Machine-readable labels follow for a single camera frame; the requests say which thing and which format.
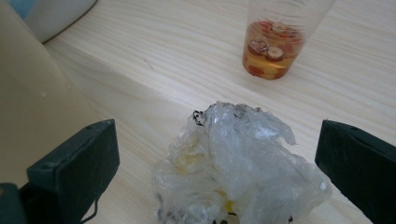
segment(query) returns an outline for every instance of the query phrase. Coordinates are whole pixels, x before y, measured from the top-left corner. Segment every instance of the plastic bag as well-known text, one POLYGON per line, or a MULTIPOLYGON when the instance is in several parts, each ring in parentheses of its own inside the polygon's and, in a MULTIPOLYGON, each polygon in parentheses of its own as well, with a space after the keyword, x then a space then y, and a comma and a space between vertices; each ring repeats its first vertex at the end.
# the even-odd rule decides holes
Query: plastic bag
POLYGON ((217 102, 188 118, 169 153, 154 166, 162 224, 285 224, 308 215, 331 194, 329 178, 280 139, 290 127, 269 112, 217 102))

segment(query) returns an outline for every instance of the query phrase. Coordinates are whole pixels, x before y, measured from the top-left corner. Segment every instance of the orange liquid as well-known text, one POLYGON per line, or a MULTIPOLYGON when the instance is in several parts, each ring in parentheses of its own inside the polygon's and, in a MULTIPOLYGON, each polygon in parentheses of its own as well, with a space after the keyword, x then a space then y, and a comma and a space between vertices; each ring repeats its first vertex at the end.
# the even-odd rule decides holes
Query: orange liquid
POLYGON ((303 48, 300 32, 282 23, 256 21, 247 28, 243 65, 255 77, 285 76, 303 48))

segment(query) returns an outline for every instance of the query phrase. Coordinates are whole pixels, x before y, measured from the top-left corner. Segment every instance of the plastic cup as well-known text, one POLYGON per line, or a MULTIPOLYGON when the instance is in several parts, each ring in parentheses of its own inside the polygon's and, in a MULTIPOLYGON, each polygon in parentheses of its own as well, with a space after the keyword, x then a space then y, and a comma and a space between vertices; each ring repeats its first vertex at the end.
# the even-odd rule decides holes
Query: plastic cup
POLYGON ((272 80, 285 76, 335 0, 249 0, 245 69, 272 80))

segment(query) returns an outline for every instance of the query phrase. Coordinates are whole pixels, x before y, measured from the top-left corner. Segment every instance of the wooden table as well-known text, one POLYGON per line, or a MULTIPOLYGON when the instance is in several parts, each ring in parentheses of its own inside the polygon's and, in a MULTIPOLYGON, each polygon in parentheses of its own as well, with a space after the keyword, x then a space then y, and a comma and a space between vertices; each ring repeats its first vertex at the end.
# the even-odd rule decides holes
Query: wooden table
MULTIPOLYGON (((271 111, 314 162, 321 122, 396 145, 396 1, 338 0, 285 77, 241 64, 248 0, 99 0, 45 46, 101 119, 120 169, 90 223, 154 223, 151 170, 193 110, 216 101, 271 111)), ((371 223, 338 189, 296 223, 371 223)))

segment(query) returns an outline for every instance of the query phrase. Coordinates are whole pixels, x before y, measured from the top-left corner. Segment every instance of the white object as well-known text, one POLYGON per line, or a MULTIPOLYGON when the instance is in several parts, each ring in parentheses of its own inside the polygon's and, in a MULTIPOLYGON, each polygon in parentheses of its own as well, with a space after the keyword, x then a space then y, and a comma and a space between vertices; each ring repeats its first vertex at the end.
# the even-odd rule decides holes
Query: white object
POLYGON ((96 0, 8 0, 40 42, 78 20, 96 0))
POLYGON ((0 0, 0 182, 23 186, 27 167, 98 120, 22 19, 0 0))

